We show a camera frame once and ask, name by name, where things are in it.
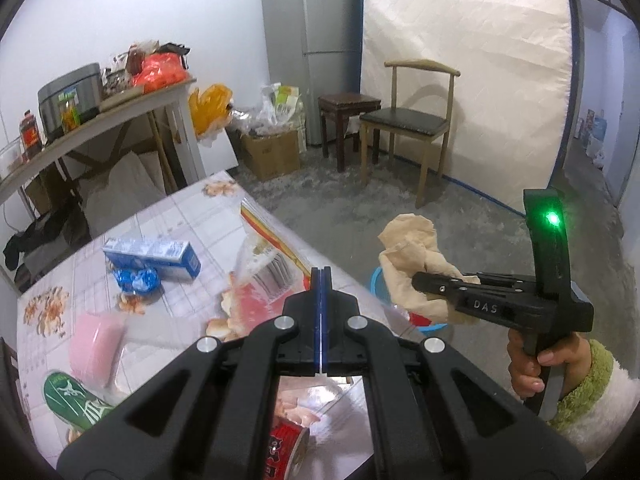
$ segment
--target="gray refrigerator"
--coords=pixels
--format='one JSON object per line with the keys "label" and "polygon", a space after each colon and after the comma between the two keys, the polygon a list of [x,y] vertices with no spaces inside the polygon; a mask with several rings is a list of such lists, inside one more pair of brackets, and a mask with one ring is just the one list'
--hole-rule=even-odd
{"label": "gray refrigerator", "polygon": [[318,96],[360,88],[362,0],[262,0],[262,15],[271,83],[300,88],[306,142],[321,144]]}

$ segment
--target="table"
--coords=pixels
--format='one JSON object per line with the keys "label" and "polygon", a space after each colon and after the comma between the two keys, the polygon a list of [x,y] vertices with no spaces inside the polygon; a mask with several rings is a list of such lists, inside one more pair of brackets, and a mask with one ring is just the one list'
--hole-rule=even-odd
{"label": "table", "polygon": [[[180,166],[187,184],[193,184],[204,178],[206,174],[200,158],[193,123],[191,123],[188,101],[189,86],[195,81],[192,78],[132,99],[111,110],[98,114],[94,119],[55,140],[51,145],[47,145],[29,162],[20,166],[0,183],[0,205],[6,202],[13,193],[17,192],[30,179],[50,164],[55,163],[63,155],[119,124],[162,107],[167,108],[167,113],[170,116],[169,126],[172,130],[175,151],[178,155],[178,160],[180,160]],[[7,275],[4,267],[0,266],[0,268],[5,281],[15,288],[13,280]]]}
{"label": "table", "polygon": [[[320,130],[322,134],[322,156],[329,157],[329,147],[326,138],[326,118],[335,122],[335,153],[338,159],[338,171],[344,171],[344,120],[361,113],[380,110],[380,99],[367,95],[345,92],[334,95],[321,95],[318,98],[320,109]],[[380,131],[374,131],[374,137],[380,138]],[[353,136],[353,151],[358,151],[359,135]],[[378,152],[374,152],[374,163],[378,161]]]}
{"label": "table", "polygon": [[[205,186],[215,182],[232,183],[228,196],[207,196]],[[118,309],[119,293],[101,247],[108,237],[159,237],[188,240],[198,255],[202,270],[193,283],[164,282],[164,295],[146,307],[157,314],[196,320],[224,317],[220,294],[228,288],[228,273],[246,234],[240,217],[240,205],[246,193],[226,172],[193,184],[155,205],[137,213],[122,224],[79,250],[44,276],[18,300],[17,352],[20,389],[25,412],[38,450],[56,464],[66,446],[68,426],[44,403],[42,385],[52,370],[70,372],[68,347],[78,316]],[[313,250],[293,232],[260,208],[262,214],[287,233],[287,241],[303,258],[316,267],[331,266],[334,288],[358,298],[364,316],[390,326],[397,334],[420,340],[423,336],[396,311],[386,310],[372,295],[343,270]],[[59,286],[68,292],[66,308],[58,333],[36,333],[35,323],[25,324],[23,315],[31,298]],[[151,375],[179,354],[176,350],[136,347],[123,354],[116,382],[123,395],[142,385]],[[315,445],[303,463],[300,478],[345,478],[372,453],[369,421],[362,380],[354,385],[311,426]]]}

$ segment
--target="white sleeve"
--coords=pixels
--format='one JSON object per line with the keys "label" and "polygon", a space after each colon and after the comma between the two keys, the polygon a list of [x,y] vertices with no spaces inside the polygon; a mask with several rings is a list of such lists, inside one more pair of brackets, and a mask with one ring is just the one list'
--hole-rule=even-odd
{"label": "white sleeve", "polygon": [[640,380],[631,379],[614,360],[604,393],[581,418],[560,431],[584,455],[587,462],[609,449],[625,427],[640,400]]}

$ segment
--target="dark wooden stool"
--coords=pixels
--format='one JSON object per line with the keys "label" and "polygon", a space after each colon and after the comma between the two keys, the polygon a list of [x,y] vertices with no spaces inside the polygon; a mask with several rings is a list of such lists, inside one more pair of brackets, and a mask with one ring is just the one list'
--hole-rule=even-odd
{"label": "dark wooden stool", "polygon": [[[321,95],[318,98],[320,108],[320,128],[322,133],[322,156],[329,157],[329,147],[326,140],[326,118],[335,123],[335,153],[338,159],[338,171],[344,171],[344,129],[349,123],[349,117],[361,113],[380,110],[380,99],[368,95],[346,92],[344,94]],[[380,143],[380,130],[373,130],[375,139]],[[360,134],[353,135],[353,151],[358,151]],[[374,150],[373,163],[378,161],[378,152]]]}

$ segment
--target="green fuzzy sleeve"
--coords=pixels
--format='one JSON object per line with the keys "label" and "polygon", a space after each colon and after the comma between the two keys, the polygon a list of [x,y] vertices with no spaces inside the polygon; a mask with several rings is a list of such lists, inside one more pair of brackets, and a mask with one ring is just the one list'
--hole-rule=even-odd
{"label": "green fuzzy sleeve", "polygon": [[591,347],[591,371],[574,391],[558,402],[558,413],[549,422],[562,431],[587,413],[604,393],[613,370],[613,355],[595,339]]}

